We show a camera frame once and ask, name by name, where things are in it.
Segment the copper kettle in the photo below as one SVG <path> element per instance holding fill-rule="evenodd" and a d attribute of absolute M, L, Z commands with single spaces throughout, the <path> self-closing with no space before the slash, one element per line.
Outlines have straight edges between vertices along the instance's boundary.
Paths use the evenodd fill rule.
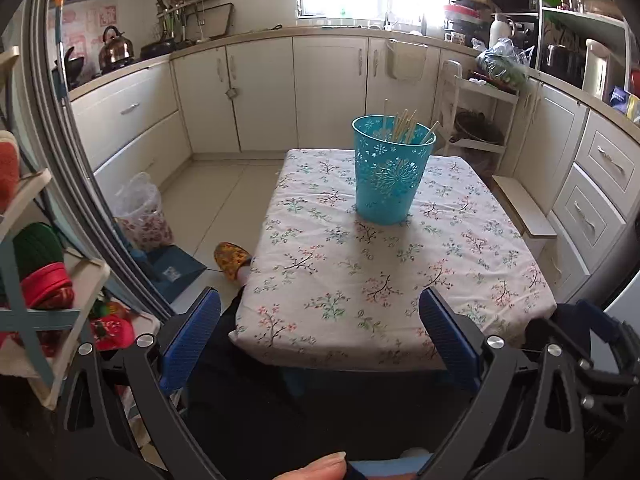
<path fill-rule="evenodd" d="M 107 39 L 107 32 L 109 30 L 116 33 L 110 40 Z M 104 29 L 102 42 L 104 45 L 100 49 L 98 62 L 100 63 L 100 70 L 102 70 L 103 73 L 133 63 L 133 43 L 131 43 L 131 40 L 125 38 L 114 25 L 109 25 L 109 27 Z"/>

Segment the metal bolt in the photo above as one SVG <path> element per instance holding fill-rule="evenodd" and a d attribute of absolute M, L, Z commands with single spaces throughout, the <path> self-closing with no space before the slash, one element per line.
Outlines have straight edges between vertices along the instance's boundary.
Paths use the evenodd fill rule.
<path fill-rule="evenodd" d="M 491 348 L 495 348 L 497 350 L 498 348 L 502 348 L 504 346 L 504 339 L 497 335 L 491 335 L 486 339 L 486 343 Z"/>
<path fill-rule="evenodd" d="M 154 337 L 151 334 L 143 334 L 136 339 L 136 345 L 140 348 L 146 348 L 154 343 Z"/>
<path fill-rule="evenodd" d="M 591 408 L 593 408 L 594 404 L 595 404 L 595 400 L 593 400 L 593 397 L 591 397 L 590 395 L 584 396 L 580 401 L 580 405 L 585 410 L 590 410 Z"/>
<path fill-rule="evenodd" d="M 546 347 L 546 351 L 553 357 L 560 357 L 562 355 L 562 349 L 555 343 L 551 343 L 551 345 Z"/>
<path fill-rule="evenodd" d="M 91 343 L 82 343 L 78 347 L 78 353 L 80 355 L 89 355 L 93 349 L 94 349 L 94 346 Z"/>

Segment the table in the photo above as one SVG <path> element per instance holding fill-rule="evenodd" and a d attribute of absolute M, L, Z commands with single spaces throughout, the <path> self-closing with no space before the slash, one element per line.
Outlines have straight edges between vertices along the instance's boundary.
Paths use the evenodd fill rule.
<path fill-rule="evenodd" d="M 508 340 L 556 307 L 524 240 L 461 158 L 430 157 L 409 216 L 379 226 L 356 214 L 353 151 L 292 150 L 229 336 L 271 365 L 442 368 L 418 316 L 428 286 Z"/>

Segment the kettle handle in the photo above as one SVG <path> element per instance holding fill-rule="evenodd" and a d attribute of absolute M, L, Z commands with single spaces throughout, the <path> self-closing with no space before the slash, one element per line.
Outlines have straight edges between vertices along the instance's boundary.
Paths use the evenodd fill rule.
<path fill-rule="evenodd" d="M 112 30 L 113 32 L 115 32 L 116 36 L 121 36 L 120 31 L 118 30 L 118 28 L 115 25 L 109 25 L 107 28 L 104 29 L 104 32 L 102 33 L 102 42 L 103 43 L 107 43 L 107 31 L 108 30 Z"/>

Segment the patterned cup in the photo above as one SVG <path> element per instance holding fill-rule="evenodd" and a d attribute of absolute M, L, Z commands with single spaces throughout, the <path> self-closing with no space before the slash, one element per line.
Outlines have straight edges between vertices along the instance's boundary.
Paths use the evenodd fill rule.
<path fill-rule="evenodd" d="M 394 118 L 385 127 L 393 129 Z M 356 146 L 356 210 L 365 220 L 380 225 L 404 220 L 414 201 L 436 135 L 418 124 L 411 144 L 376 137 L 382 116 L 353 121 Z"/>

